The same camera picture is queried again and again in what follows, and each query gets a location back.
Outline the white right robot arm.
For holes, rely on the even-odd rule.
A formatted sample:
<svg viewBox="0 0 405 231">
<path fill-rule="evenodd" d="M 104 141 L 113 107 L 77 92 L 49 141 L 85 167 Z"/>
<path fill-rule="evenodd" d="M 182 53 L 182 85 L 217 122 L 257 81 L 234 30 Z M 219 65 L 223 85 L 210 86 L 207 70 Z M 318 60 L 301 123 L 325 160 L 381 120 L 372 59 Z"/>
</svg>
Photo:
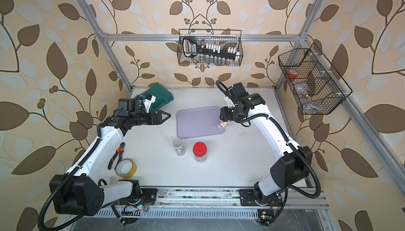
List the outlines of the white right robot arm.
<svg viewBox="0 0 405 231">
<path fill-rule="evenodd" d="M 302 147 L 281 127 L 271 114 L 263 98 L 255 93 L 243 97 L 224 97 L 227 105 L 220 110 L 220 121 L 244 124 L 253 122 L 270 144 L 276 162 L 270 168 L 270 174 L 254 185 L 255 201 L 267 205 L 271 198 L 289 189 L 307 198 L 318 198 L 321 185 L 314 169 L 311 167 L 312 152 L 309 147 Z M 308 176 L 315 182 L 315 192 L 308 193 L 294 184 Z"/>
</svg>

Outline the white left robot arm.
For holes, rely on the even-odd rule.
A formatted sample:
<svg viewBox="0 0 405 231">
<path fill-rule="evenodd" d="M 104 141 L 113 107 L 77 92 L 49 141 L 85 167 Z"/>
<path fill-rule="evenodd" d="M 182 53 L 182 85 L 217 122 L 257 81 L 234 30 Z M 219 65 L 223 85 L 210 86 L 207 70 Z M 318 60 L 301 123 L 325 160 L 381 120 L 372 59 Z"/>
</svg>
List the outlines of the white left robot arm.
<svg viewBox="0 0 405 231">
<path fill-rule="evenodd" d="M 86 152 L 64 175 L 55 175 L 51 179 L 51 195 L 38 217 L 39 230 L 49 229 L 44 218 L 50 205 L 54 205 L 58 214 L 74 217 L 53 228 L 59 231 L 83 216 L 94 216 L 100 209 L 119 199 L 143 200 L 138 180 L 124 178 L 115 184 L 102 185 L 98 183 L 97 176 L 114 147 L 128 130 L 139 125 L 160 125 L 170 117 L 169 113 L 161 110 L 152 113 L 125 112 L 123 117 L 112 116 L 99 124 L 98 135 Z"/>
</svg>

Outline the clear jar of star candies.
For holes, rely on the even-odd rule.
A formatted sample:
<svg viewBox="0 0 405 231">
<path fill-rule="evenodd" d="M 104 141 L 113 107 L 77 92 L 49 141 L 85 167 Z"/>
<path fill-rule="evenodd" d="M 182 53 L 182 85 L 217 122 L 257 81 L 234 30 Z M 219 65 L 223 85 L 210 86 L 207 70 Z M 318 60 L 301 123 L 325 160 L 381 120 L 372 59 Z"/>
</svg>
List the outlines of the clear jar of star candies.
<svg viewBox="0 0 405 231">
<path fill-rule="evenodd" d="M 217 125 L 218 125 L 219 128 L 224 129 L 224 128 L 227 127 L 227 124 L 228 124 L 228 122 L 223 121 L 223 120 L 219 120 Z"/>
</svg>

